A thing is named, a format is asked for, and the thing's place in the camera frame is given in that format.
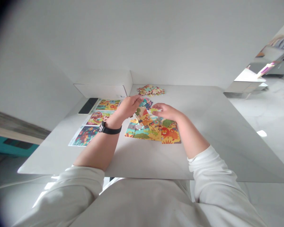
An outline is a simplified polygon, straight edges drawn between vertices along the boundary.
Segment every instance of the white table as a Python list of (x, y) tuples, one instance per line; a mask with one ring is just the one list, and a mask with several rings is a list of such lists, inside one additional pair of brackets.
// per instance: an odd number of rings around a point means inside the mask
[(264, 83), (266, 80), (262, 77), (258, 78), (258, 75), (253, 71), (245, 68), (240, 75), (231, 83), (231, 85), (225, 90), (225, 92), (238, 92), (248, 93), (247, 98), (250, 96), (257, 87)]
[[(143, 85), (133, 85), (131, 95)], [(166, 94), (152, 97), (184, 112), (213, 145), (238, 181), (284, 183), (284, 164), (223, 95), (210, 86), (158, 85)], [(86, 115), (78, 115), (77, 106), (44, 140), (20, 167), (19, 173), (59, 174), (70, 167), (82, 147), (68, 143)], [(123, 123), (107, 177), (193, 179), (183, 144), (161, 144), (157, 141), (125, 137), (129, 119)]]

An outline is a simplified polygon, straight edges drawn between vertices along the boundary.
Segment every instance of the green tree illustration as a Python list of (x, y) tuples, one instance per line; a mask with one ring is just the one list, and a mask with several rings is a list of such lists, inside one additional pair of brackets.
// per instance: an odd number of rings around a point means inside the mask
[(135, 134), (133, 137), (134, 137), (134, 138), (143, 138), (143, 139), (149, 139), (149, 138), (150, 138), (150, 137), (149, 137), (147, 134), (145, 134), (145, 133)]
[(136, 111), (136, 115), (138, 116), (140, 114), (140, 112), (141, 112), (141, 109), (138, 108), (137, 111)]
[(158, 133), (157, 133), (156, 131), (154, 131), (154, 130), (150, 130), (149, 133), (152, 133), (152, 134), (154, 134), (155, 136), (158, 135)]
[(166, 120), (164, 120), (164, 121), (162, 122), (162, 125), (167, 128), (167, 127), (170, 126), (172, 123), (174, 123), (174, 121), (166, 119)]

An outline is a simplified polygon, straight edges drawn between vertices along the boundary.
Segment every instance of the left hand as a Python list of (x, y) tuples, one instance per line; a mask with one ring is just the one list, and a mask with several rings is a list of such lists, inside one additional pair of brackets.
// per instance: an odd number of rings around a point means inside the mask
[(116, 112), (113, 114), (114, 117), (117, 117), (124, 121), (126, 118), (133, 116), (143, 100), (144, 97), (140, 95), (126, 97), (117, 108)]

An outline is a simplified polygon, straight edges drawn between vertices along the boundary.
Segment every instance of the person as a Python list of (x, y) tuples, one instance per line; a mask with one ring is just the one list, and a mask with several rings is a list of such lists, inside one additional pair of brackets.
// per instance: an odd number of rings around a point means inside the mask
[[(142, 100), (139, 95), (125, 98), (105, 126), (119, 129)], [(102, 192), (119, 134), (99, 132), (14, 226), (266, 226), (236, 182), (236, 174), (190, 119), (164, 103), (153, 108), (161, 109), (154, 115), (178, 124), (195, 179), (195, 202), (189, 181), (184, 180), (114, 178)]]

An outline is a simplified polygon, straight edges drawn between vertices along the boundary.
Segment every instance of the watch strap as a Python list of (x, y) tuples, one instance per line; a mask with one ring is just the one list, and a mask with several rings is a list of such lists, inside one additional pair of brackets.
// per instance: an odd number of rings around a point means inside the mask
[(121, 128), (119, 128), (119, 129), (110, 129), (110, 128), (107, 128), (107, 127), (105, 127), (105, 121), (102, 121), (102, 122), (101, 122), (101, 125), (100, 125), (99, 132), (103, 132), (103, 133), (110, 134), (110, 135), (115, 135), (115, 134), (120, 133), (120, 132), (121, 132), (121, 129), (122, 129), (122, 126), (121, 126)]

